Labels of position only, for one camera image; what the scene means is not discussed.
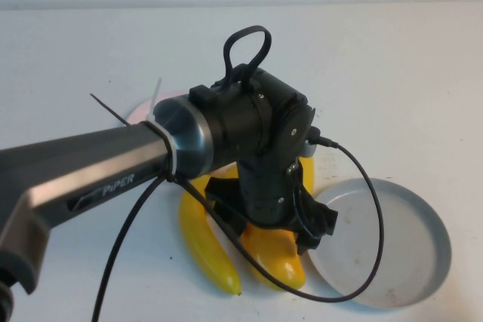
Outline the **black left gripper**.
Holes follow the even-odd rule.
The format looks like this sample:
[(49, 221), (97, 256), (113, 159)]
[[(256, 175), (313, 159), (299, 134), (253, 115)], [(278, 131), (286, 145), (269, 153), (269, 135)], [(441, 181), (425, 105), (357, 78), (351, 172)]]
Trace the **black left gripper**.
[(338, 212), (315, 201), (313, 158), (299, 158), (282, 170), (271, 165), (238, 163), (224, 178), (205, 187), (215, 213), (236, 234), (249, 225), (297, 233), (297, 254), (318, 248), (321, 237), (334, 233)]

